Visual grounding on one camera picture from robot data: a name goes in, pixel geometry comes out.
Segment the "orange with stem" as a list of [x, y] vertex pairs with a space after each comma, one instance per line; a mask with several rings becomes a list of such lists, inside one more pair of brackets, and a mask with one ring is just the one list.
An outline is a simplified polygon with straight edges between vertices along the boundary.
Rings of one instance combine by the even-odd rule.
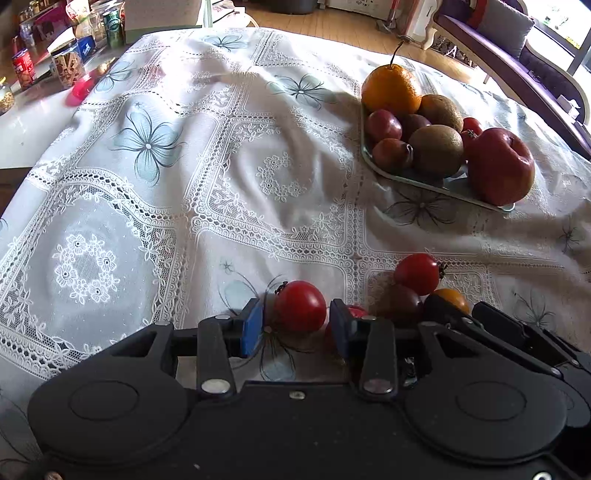
[[394, 50], [388, 64], [381, 65], [363, 82], [362, 104], [370, 113], [387, 110], [394, 116], [415, 114], [422, 101], [422, 89], [414, 73], [394, 62], [404, 42]]

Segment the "front brown kiwi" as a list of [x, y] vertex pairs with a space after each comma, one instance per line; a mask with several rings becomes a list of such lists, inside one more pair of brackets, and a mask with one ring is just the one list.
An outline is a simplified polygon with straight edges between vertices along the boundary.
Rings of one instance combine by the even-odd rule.
[[413, 167], [433, 178], [455, 175], [464, 162], [461, 135], [446, 125], [430, 125], [416, 130], [409, 139]]

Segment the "glass jar with snacks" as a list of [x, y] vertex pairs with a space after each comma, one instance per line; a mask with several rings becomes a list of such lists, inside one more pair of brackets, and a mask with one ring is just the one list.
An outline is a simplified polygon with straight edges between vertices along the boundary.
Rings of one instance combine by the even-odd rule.
[[50, 48], [49, 53], [53, 70], [63, 88], [71, 88], [85, 75], [84, 63], [76, 39]]

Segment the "purple chaise sofa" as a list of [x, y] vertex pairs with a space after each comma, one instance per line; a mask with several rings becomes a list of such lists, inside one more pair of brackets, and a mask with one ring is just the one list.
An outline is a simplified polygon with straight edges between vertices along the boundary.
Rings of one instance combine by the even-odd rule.
[[589, 103], [578, 83], [560, 67], [525, 45], [515, 59], [467, 24], [476, 1], [440, 1], [424, 47], [437, 33], [480, 66], [510, 98], [536, 112], [572, 150], [590, 158], [590, 141], [576, 128], [588, 120]]

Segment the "brown kiwi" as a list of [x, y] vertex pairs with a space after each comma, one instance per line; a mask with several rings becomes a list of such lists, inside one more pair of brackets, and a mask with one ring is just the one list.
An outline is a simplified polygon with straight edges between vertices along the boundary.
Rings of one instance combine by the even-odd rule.
[[433, 125], [445, 125], [461, 132], [464, 120], [457, 105], [448, 97], [427, 94], [422, 97], [418, 113]]
[[416, 130], [409, 139], [413, 167], [433, 178], [455, 175], [464, 162], [461, 135], [446, 125], [430, 125]]

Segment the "grey cushion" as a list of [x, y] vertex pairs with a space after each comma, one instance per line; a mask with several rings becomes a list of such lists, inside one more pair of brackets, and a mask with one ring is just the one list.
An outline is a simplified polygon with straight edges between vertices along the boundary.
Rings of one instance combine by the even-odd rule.
[[504, 1], [487, 1], [486, 13], [477, 31], [518, 59], [534, 27], [534, 20]]

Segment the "large red apple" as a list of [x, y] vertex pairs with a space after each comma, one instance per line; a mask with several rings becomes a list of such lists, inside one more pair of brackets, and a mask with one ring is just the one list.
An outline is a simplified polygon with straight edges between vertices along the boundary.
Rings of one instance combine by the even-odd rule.
[[494, 206], [518, 202], [535, 181], [535, 161], [525, 143], [503, 128], [483, 131], [466, 151], [475, 197]]

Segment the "light green fruit tray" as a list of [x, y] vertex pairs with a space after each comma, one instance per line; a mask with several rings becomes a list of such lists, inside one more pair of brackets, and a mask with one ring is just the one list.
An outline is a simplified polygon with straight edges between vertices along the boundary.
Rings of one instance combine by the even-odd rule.
[[432, 193], [447, 196], [449, 198], [460, 200], [465, 203], [476, 205], [488, 210], [499, 211], [503, 213], [509, 213], [515, 209], [515, 204], [509, 204], [505, 206], [494, 206], [479, 200], [475, 197], [474, 193], [471, 192], [468, 185], [468, 168], [467, 159], [464, 155], [464, 162], [458, 172], [447, 178], [433, 178], [418, 172], [412, 164], [400, 172], [391, 174], [377, 167], [374, 163], [372, 151], [373, 148], [378, 144], [376, 143], [365, 131], [365, 122], [370, 115], [370, 112], [366, 109], [362, 109], [362, 146], [361, 152], [363, 159], [367, 165], [379, 176], [386, 179], [398, 182], [407, 186], [416, 187]]

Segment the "red cushion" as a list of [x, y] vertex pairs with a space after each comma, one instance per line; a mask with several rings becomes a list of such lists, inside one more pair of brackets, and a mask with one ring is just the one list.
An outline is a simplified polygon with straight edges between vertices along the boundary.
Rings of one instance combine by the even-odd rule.
[[467, 24], [477, 30], [481, 24], [487, 8], [487, 0], [477, 0], [471, 16], [467, 20]]

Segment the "white desk calendar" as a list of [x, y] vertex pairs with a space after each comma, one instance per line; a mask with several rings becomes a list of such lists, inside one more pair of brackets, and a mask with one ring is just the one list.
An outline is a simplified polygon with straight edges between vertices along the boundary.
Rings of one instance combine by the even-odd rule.
[[125, 42], [145, 34], [212, 26], [211, 0], [125, 0]]

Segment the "small red tomato in tray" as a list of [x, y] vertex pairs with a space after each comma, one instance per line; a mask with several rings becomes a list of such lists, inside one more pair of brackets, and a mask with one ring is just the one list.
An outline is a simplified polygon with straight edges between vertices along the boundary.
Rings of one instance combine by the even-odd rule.
[[463, 121], [463, 129], [461, 136], [464, 146], [465, 158], [468, 158], [474, 142], [482, 134], [483, 128], [481, 123], [474, 117], [465, 117]]

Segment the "red can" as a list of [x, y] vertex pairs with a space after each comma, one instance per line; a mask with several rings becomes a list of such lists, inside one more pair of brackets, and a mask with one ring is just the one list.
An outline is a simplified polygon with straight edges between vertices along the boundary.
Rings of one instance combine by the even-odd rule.
[[14, 54], [12, 64], [21, 89], [27, 90], [35, 82], [34, 63], [29, 51], [24, 48]]

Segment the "dark plum lower in tray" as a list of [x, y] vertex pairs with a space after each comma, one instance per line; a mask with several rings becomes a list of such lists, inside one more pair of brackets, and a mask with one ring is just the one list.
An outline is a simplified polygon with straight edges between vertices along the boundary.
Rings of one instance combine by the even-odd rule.
[[374, 163], [385, 172], [395, 174], [408, 168], [413, 162], [410, 144], [395, 138], [384, 138], [372, 151]]

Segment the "pink plate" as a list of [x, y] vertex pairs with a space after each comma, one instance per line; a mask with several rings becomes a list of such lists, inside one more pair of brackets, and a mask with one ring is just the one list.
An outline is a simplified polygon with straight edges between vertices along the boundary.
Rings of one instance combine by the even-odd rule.
[[84, 75], [77, 80], [69, 91], [65, 99], [65, 105], [69, 107], [77, 107], [88, 97], [99, 78], [91, 75]]

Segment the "middle dark plum in tray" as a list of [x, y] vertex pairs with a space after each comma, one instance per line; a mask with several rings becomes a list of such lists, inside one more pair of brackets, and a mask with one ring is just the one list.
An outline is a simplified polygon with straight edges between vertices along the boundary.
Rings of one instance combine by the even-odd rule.
[[402, 140], [404, 142], [407, 142], [415, 131], [431, 125], [431, 122], [426, 117], [419, 114], [401, 115], [398, 120], [402, 127]]

